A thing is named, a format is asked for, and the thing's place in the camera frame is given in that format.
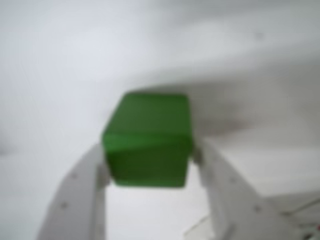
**green cube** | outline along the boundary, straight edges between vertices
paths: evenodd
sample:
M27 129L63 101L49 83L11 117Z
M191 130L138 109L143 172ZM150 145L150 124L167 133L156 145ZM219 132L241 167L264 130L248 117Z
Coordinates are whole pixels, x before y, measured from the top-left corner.
M126 94L102 135L118 185L183 187L193 150L189 101L181 94Z

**cube face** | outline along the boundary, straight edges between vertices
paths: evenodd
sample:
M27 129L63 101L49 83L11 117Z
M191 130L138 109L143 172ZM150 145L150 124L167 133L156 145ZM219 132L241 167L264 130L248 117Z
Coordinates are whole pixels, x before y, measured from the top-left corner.
M125 95L103 133L102 144L117 184L183 187L193 150L187 97Z

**white backdrop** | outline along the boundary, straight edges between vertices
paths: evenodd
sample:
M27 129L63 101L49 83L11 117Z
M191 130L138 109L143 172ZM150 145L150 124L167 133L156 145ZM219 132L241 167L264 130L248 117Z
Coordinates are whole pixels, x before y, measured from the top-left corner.
M250 80L236 98L219 93L250 124L215 141L265 195L316 189L319 10L313 0L1 1L0 239L35 239L121 95L155 85ZM227 118L214 89L191 91L200 134ZM182 239L208 213L193 167L184 190L108 194L110 240Z

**green block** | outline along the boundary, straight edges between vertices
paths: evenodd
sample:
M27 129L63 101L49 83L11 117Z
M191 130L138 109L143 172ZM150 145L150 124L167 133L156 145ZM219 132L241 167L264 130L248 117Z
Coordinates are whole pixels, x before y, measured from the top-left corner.
M181 94L126 94L102 135L118 185L183 187L193 150L189 101Z

